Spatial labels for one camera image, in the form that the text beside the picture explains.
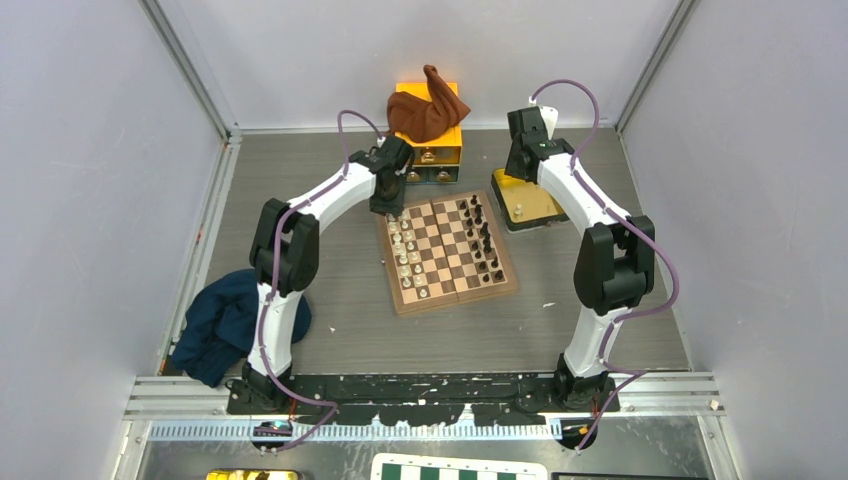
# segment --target brown cloth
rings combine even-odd
[[[441,137],[449,128],[471,112],[447,83],[439,76],[436,67],[424,65],[427,90],[432,102],[409,92],[395,92],[389,97],[387,116],[389,134],[405,133],[416,143],[429,142]]]

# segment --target blue cloth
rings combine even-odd
[[[224,373],[253,348],[259,292],[253,270],[225,275],[197,294],[186,312],[186,328],[171,363],[188,376],[217,387]],[[292,343],[309,331],[312,312],[306,297],[297,306]]]

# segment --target wooden floor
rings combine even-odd
[[[557,130],[577,145],[588,130]],[[349,134],[351,151],[367,150],[371,134]],[[505,130],[463,132],[460,181],[412,186],[407,200],[485,189],[492,171],[505,164]],[[582,156],[586,170],[619,205],[639,214],[615,132],[598,132]],[[335,173],[343,161],[336,134],[245,136],[227,199],[207,283],[248,268],[248,251],[263,203],[288,200]],[[506,232],[500,219],[501,231]],[[662,241],[662,225],[657,226]],[[367,203],[349,210],[321,236],[321,266],[306,291],[314,311],[312,329],[293,347],[295,373],[408,373],[550,371],[571,340],[580,303],[572,272],[580,237],[571,224],[505,234],[520,283],[515,295],[459,305],[406,318],[395,316],[373,214]],[[663,303],[654,292],[640,308]],[[688,368],[670,313],[622,327],[613,363],[630,368]]]

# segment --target purple cable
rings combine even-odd
[[[268,377],[271,379],[271,381],[274,383],[274,385],[276,385],[277,388],[280,389],[280,391],[282,391],[283,393],[285,393],[289,397],[294,398],[295,400],[297,400],[299,402],[303,402],[307,405],[314,405],[314,406],[317,406],[317,407],[331,407],[330,411],[326,415],[324,415],[324,417],[322,417],[321,420],[319,420],[312,428],[307,430],[307,432],[305,434],[303,434],[303,436],[298,437],[295,440],[287,443],[286,445],[278,448],[277,451],[279,451],[279,452],[282,452],[284,450],[289,450],[291,448],[294,448],[294,447],[300,445],[304,440],[306,440],[307,437],[309,437],[310,435],[315,433],[316,430],[318,430],[319,428],[321,428],[322,425],[327,423],[327,421],[330,420],[330,417],[332,417],[333,414],[336,413],[336,411],[338,410],[338,407],[339,407],[339,405],[336,402],[331,402],[331,401],[326,401],[326,400],[313,400],[311,398],[306,398],[302,395],[298,395],[297,393],[293,392],[288,387],[283,385],[283,382],[281,382],[276,376],[270,374],[271,373],[271,362],[268,360],[268,355],[265,353],[265,337],[264,337],[265,328],[264,327],[265,327],[265,317],[268,315],[268,307],[271,305],[271,301],[274,299],[274,296],[277,294],[277,282],[279,281],[279,275],[280,275],[279,274],[279,272],[280,272],[280,240],[282,239],[282,235],[283,235],[283,225],[286,224],[286,221],[289,219],[289,217],[292,216],[292,214],[294,214],[294,212],[296,212],[296,211],[300,210],[301,208],[311,204],[313,201],[321,198],[324,194],[326,194],[327,192],[329,192],[330,190],[335,188],[338,184],[342,183],[344,181],[345,177],[347,176],[348,169],[350,168],[350,160],[349,160],[350,159],[350,153],[349,153],[348,148],[347,148],[347,143],[345,142],[345,139],[344,139],[344,130],[342,129],[342,116],[345,115],[345,114],[354,115],[354,116],[361,118],[362,120],[365,120],[365,122],[368,123],[368,125],[371,128],[374,129],[374,132],[377,133],[377,138],[379,138],[379,139],[383,138],[383,135],[380,133],[379,130],[377,130],[377,127],[374,126],[374,124],[371,122],[371,120],[368,120],[361,113],[354,112],[353,110],[342,110],[342,111],[340,111],[339,115],[337,117],[337,121],[338,121],[338,127],[339,127],[339,138],[342,142],[342,149],[344,150],[344,154],[345,154],[344,168],[342,169],[342,174],[339,175],[338,177],[336,177],[336,179],[333,180],[332,183],[330,183],[326,187],[322,188],[321,190],[316,192],[311,197],[307,198],[306,200],[304,200],[304,201],[298,203],[297,205],[294,205],[293,207],[286,210],[286,212],[283,213],[283,216],[280,217],[280,221],[277,222],[277,228],[274,231],[274,270],[273,270],[272,278],[271,278],[271,291],[268,292],[268,295],[265,297],[265,301],[263,302],[263,305],[262,305],[262,313],[259,315],[259,323],[256,326],[257,342],[259,343],[259,355],[262,357],[262,363],[265,365],[265,372],[269,374]]]
[[[630,233],[639,237],[640,240],[642,240],[649,247],[651,247],[651,250],[656,252],[656,254],[662,259],[663,263],[665,263],[665,266],[668,267],[668,271],[671,274],[671,285],[672,285],[671,295],[668,297],[668,301],[666,301],[664,304],[660,305],[659,307],[650,308],[648,310],[641,310],[641,311],[638,311],[638,312],[626,313],[626,314],[616,318],[615,320],[613,320],[613,322],[610,323],[610,325],[607,327],[606,331],[604,332],[604,336],[601,339],[601,347],[598,349],[598,358],[601,359],[601,363],[609,371],[617,372],[617,373],[624,373],[624,374],[628,374],[628,375],[632,375],[632,376],[630,378],[628,378],[627,380],[621,382],[621,385],[616,387],[615,390],[613,390],[612,393],[610,393],[609,397],[607,398],[607,401],[604,402],[604,405],[598,411],[598,415],[595,417],[595,421],[592,422],[592,426],[589,428],[589,432],[586,433],[586,435],[583,436],[583,440],[581,440],[580,444],[577,445],[576,451],[579,455],[580,450],[583,449],[586,442],[589,441],[589,439],[592,437],[592,433],[594,433],[595,430],[598,428],[598,423],[601,421],[601,417],[604,415],[604,412],[606,412],[607,408],[609,407],[610,403],[612,402],[612,399],[615,398],[615,396],[618,395],[618,392],[620,392],[624,387],[626,387],[627,385],[632,383],[637,378],[648,373],[644,370],[627,370],[627,369],[624,369],[624,368],[621,368],[621,367],[617,367],[617,366],[606,361],[607,344],[609,343],[610,337],[612,337],[612,332],[615,331],[615,327],[618,324],[624,322],[625,320],[631,320],[631,319],[638,318],[638,317],[653,315],[655,313],[660,313],[660,312],[663,312],[663,311],[671,308],[671,305],[674,304],[675,301],[677,301],[677,297],[680,294],[680,277],[678,277],[677,269],[674,267],[674,264],[671,262],[671,259],[668,258],[668,255],[666,255],[665,251],[662,248],[660,248],[659,245],[657,245],[653,240],[651,240],[650,237],[645,235],[644,232],[642,232],[641,230],[636,228],[634,225],[632,225],[630,222],[628,222],[625,218],[623,218],[621,215],[619,215],[613,209],[607,208],[607,205],[604,202],[604,200],[601,198],[600,194],[598,192],[596,192],[591,186],[589,186],[589,183],[583,178],[582,175],[580,175],[579,171],[575,170],[575,168],[577,167],[577,158],[583,152],[583,149],[595,137],[595,132],[598,131],[598,124],[600,123],[600,120],[601,120],[601,109],[598,107],[598,100],[595,98],[595,95],[592,94],[592,92],[588,88],[586,88],[586,86],[583,85],[582,83],[575,82],[574,80],[559,79],[559,80],[552,80],[552,81],[542,85],[541,87],[539,87],[535,92],[533,92],[533,95],[530,97],[530,100],[532,102],[535,102],[536,97],[538,97],[539,94],[542,93],[542,90],[550,87],[551,85],[557,85],[557,84],[572,85],[572,86],[579,88],[580,90],[583,90],[583,93],[585,93],[589,97],[589,100],[592,101],[592,108],[595,110],[595,120],[594,120],[594,122],[592,122],[592,132],[589,133],[589,136],[586,137],[585,140],[583,140],[583,143],[581,143],[580,146],[577,147],[574,150],[574,153],[571,155],[570,166],[571,166],[572,175],[574,175],[574,178],[577,180],[577,183],[579,183],[580,186],[583,187],[583,190],[585,190],[586,193],[589,194],[589,196],[592,197],[593,200],[595,200],[595,203],[597,203],[598,206],[601,207],[601,209],[604,212],[606,212],[615,221],[617,221],[621,225],[623,225],[624,228],[626,228],[627,230],[630,231]]]

